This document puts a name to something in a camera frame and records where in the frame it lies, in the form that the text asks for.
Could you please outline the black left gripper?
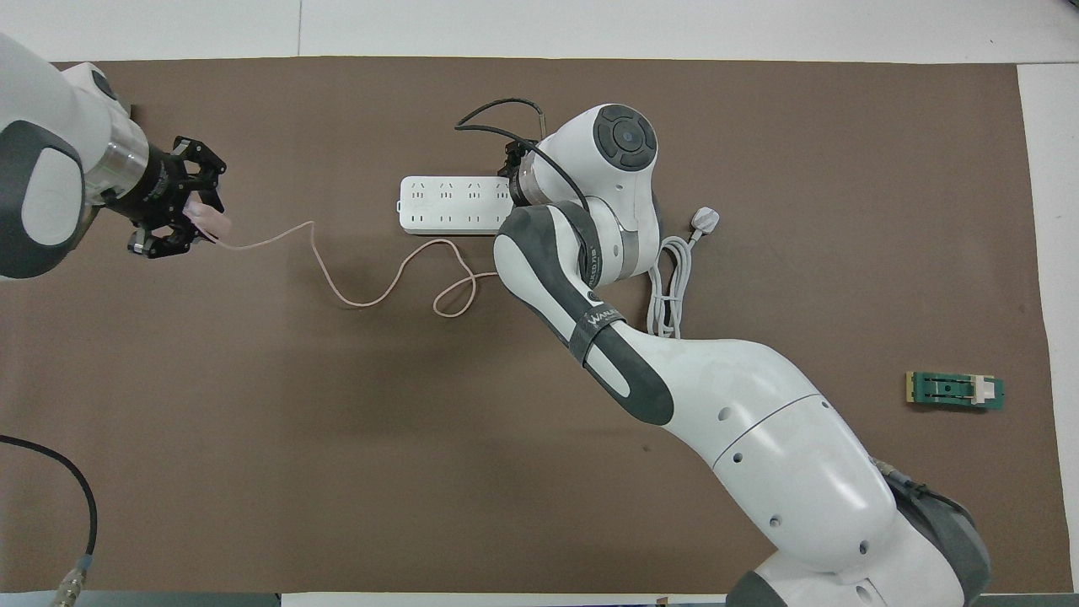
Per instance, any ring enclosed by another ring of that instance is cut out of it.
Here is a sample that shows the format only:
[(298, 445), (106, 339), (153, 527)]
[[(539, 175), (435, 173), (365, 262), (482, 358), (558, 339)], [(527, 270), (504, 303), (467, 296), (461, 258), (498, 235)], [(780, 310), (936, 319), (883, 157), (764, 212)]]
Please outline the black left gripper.
[[(136, 226), (128, 252), (147, 259), (182, 256), (197, 239), (209, 239), (186, 217), (185, 204), (190, 193), (199, 193), (204, 204), (226, 212), (218, 193), (226, 170), (223, 158), (196, 139), (177, 136), (173, 151), (151, 144), (142, 177), (125, 193), (125, 218)], [(158, 237), (152, 230), (159, 227), (172, 231)]]

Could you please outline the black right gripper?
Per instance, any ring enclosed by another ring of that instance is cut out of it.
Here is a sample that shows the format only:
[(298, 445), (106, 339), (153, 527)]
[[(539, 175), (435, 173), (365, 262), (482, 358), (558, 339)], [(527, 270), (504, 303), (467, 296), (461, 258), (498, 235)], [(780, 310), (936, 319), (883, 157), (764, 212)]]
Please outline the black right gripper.
[(502, 177), (508, 180), (510, 199), (516, 207), (540, 203), (535, 179), (535, 154), (532, 147), (540, 141), (511, 141), (506, 144), (506, 160), (502, 166)]

